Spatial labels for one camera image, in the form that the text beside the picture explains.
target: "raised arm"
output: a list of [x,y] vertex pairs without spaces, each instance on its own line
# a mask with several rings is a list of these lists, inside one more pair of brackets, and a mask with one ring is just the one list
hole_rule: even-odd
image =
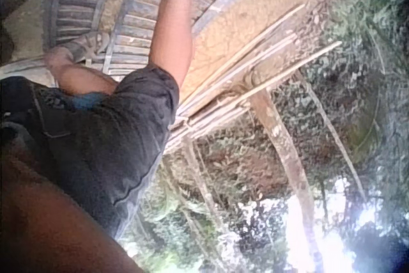
[[179,87],[192,61],[192,0],[162,0],[153,34],[150,62],[169,72]]

